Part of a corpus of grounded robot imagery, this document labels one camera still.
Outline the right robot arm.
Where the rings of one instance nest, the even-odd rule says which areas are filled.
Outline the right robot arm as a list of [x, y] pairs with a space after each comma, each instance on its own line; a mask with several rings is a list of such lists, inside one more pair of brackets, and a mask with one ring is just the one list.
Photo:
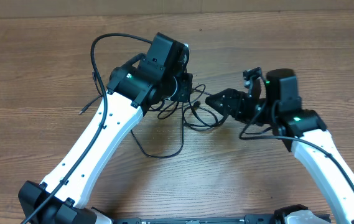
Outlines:
[[246, 92], [227, 88], [206, 98], [208, 106], [245, 124], [241, 140], [277, 139], [306, 168], [337, 223], [354, 223], [354, 173], [339, 153], [327, 125], [302, 107], [295, 71], [243, 72]]

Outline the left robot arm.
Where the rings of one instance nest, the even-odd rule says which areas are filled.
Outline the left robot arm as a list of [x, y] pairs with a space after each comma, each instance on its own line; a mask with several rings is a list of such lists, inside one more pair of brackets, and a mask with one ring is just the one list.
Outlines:
[[152, 105], [164, 100], [186, 103], [192, 74], [187, 72], [188, 44], [157, 33], [147, 53], [116, 67], [104, 84], [95, 61], [97, 37], [90, 49], [93, 74], [101, 88], [101, 103], [76, 143], [41, 182], [27, 181], [18, 193], [24, 223], [113, 223], [95, 208], [87, 208], [92, 190], [126, 135]]

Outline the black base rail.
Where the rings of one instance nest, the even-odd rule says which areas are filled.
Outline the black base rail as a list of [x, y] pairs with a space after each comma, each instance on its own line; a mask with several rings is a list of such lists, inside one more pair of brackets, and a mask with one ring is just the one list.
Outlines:
[[114, 224], [273, 224], [273, 214], [245, 215], [243, 217], [212, 217], [212, 218], [112, 218]]

